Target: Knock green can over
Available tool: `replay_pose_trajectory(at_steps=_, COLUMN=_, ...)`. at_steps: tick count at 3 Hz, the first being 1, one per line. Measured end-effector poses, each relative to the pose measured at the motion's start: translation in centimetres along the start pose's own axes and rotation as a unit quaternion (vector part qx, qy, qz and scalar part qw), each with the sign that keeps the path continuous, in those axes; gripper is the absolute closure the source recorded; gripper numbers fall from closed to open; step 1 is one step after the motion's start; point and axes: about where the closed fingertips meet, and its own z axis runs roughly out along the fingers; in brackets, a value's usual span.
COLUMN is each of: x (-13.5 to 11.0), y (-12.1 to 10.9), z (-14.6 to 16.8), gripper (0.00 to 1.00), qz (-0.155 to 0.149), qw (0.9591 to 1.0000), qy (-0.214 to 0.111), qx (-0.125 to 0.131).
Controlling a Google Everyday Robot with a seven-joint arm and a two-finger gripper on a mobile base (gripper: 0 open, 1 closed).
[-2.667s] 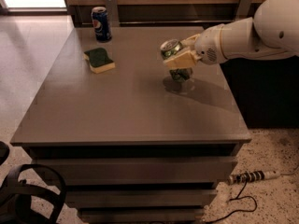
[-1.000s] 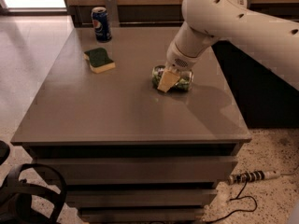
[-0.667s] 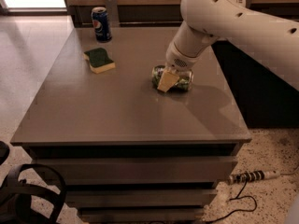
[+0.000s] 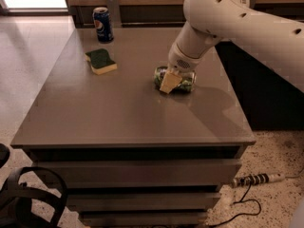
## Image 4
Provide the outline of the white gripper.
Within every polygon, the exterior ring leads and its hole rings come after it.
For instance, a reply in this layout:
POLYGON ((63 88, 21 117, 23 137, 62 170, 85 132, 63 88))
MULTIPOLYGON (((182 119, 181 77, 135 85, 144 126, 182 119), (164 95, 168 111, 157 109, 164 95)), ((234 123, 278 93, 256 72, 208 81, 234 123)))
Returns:
MULTIPOLYGON (((169 50, 168 54, 168 66, 181 73, 193 71, 200 63, 201 58, 191 58, 185 55, 178 47, 177 43, 174 43, 169 50)), ((169 94, 174 88, 176 88, 182 77, 171 71, 166 71, 161 82, 160 91, 169 94)))

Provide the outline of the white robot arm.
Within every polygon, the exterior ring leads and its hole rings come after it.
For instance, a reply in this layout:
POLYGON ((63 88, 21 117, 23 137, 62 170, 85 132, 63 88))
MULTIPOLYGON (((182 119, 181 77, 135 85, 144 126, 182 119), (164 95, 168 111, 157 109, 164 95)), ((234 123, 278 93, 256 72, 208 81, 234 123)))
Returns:
POLYGON ((168 54, 170 93, 209 48, 227 39, 304 91, 304 24, 250 8, 250 0, 184 0, 185 24, 168 54))

